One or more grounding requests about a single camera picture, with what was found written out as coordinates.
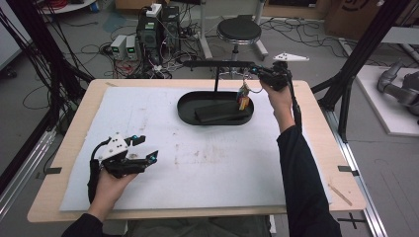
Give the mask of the black oval tray with hanger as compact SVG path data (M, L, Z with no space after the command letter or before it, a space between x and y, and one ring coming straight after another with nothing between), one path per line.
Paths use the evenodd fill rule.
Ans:
M219 104L224 102L237 102L234 91L218 91L219 76L215 76L214 89L212 91L192 91L183 95L177 103L177 112L179 118L191 125L200 124L195 119L195 108Z

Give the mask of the black wallet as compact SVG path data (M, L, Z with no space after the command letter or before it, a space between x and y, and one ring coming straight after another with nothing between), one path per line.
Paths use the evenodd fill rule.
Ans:
M253 112L252 105L241 110L236 102L224 102L195 108L195 119L206 125L240 125L250 120Z

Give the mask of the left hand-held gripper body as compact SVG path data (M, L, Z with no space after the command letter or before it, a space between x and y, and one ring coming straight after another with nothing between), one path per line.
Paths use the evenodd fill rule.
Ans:
M107 141L98 160L108 173L118 179L129 174L143 173L149 164L145 159L127 158L129 148L126 138L117 132Z

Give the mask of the white table mat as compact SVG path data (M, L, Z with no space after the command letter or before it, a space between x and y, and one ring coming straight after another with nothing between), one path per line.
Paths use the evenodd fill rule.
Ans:
M243 125L189 125L178 117L185 90L112 87L106 90L73 166L61 210L89 206L89 161L115 134L145 136L130 154L157 152L116 204L118 210L261 207L285 204L278 125L267 94L251 97Z

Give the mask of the cardboard box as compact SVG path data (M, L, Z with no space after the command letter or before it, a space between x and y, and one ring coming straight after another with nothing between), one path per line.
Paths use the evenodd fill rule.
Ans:
M325 34L359 40L379 9L379 0L332 0L324 21Z

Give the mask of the white power adapter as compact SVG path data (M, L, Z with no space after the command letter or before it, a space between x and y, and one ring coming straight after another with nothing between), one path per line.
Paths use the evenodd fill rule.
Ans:
M159 15L159 13L161 12L161 10L162 10L162 5L161 4L153 3L150 6L150 9L146 12L146 16L156 18Z

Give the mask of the white platform board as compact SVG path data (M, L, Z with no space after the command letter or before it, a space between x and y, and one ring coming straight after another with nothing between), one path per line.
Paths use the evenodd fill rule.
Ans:
M357 75L362 91L387 134L419 137L419 117L377 89L378 78L385 70L387 67L365 65Z

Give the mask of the black frame strut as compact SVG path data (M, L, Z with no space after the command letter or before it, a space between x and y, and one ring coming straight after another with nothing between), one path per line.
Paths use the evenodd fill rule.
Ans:
M94 77L80 69L81 62L66 40L60 23L56 22L58 34L67 46L73 63L65 58L44 21L45 13L38 0L5 1L32 41L25 39L1 8L0 23L27 56L42 83L47 87L46 121L48 128L52 128L58 123L61 111L69 109L71 103L78 104L83 98L86 90L81 82L90 84Z
M347 58L343 67L330 79L311 88L313 94L327 89L325 95L318 100L318 104L327 112L333 112L338 101L341 101L338 120L338 134L347 143L347 121L350 107L352 84L381 43L390 28L400 17L411 0L384 0L376 16L361 36L354 50Z

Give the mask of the person's legs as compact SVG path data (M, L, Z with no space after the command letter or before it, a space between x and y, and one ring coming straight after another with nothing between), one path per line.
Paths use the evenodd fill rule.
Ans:
M129 221L124 237L271 237L268 215Z

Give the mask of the person's left hand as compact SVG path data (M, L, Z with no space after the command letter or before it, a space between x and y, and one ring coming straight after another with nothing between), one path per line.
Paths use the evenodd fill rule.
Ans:
M96 194L88 208L88 213L104 221L122 196L127 185L135 178L136 174L130 174L118 179L106 170L102 170Z

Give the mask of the black computer tower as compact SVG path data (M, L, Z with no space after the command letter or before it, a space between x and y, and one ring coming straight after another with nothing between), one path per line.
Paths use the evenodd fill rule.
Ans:
M139 15L136 34L142 50L142 56L154 65L161 64L160 45L162 43L161 23L155 17Z
M166 41L166 47L169 51L176 51L180 48L179 39L179 7L178 6L166 6L163 8L161 16L164 38Z

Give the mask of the aluminium rail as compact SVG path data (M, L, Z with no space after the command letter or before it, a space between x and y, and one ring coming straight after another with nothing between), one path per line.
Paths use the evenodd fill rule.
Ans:
M5 218L20 192L40 164L56 137L56 130L45 131L30 145L24 146L23 163L0 195L0 222Z
M359 169L355 156L350 148L350 145L344 141L341 135L338 133L338 118L334 112L323 112L325 119L327 120L334 138L343 153L350 173L355 178L360 192L366 202L366 207L362 210L364 219L366 220L367 226L370 230L372 237L388 237L384 225L379 217L374 201L368 191L367 185L363 179L362 173Z

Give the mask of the black round stool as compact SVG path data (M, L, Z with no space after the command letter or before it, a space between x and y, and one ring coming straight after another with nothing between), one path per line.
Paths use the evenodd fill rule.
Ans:
M243 75L242 68L249 68L254 65L250 61L239 61L239 46L256 43L262 34L260 26L252 20L251 16L237 16L235 18L222 20L216 29L217 36L233 45L231 59L217 69L219 77L227 75L233 78L235 75Z

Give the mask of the light brown tape strip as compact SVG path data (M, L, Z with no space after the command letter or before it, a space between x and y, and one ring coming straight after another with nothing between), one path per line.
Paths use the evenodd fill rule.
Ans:
M333 191L338 197L340 197L347 205L352 206L353 203L347 198L345 197L337 188L335 188L334 186L332 186L331 184L328 184L328 187L330 188L331 191Z

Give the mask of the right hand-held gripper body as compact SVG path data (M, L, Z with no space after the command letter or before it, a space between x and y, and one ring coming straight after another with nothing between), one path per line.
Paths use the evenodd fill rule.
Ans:
M258 66L257 75L260 80L269 85L273 90L281 91L292 80L288 63L305 62L309 60L309 57L283 52L274 56L273 59L275 62L271 68Z

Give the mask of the person's right hand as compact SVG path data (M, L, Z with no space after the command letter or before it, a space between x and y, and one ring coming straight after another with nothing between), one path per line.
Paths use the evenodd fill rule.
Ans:
M261 82L262 88L267 92L270 104L276 116L290 116L292 113L292 96L288 86L275 91L268 84Z

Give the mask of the black tape piece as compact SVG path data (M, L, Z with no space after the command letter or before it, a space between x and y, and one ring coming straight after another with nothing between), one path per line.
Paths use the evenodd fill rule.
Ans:
M47 168L42 172L38 172L36 174L36 179L43 180L47 175L60 174L61 170L61 167Z
M360 176L358 170L353 170L350 166L338 166L339 172L351 173L354 177Z

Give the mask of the grey bench power supply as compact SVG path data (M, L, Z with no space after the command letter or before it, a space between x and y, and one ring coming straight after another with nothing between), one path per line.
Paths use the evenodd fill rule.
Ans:
M111 43L111 50L115 60L124 60L126 58L126 36L117 36Z
M126 37L126 55L129 60L137 60L137 45L135 36Z

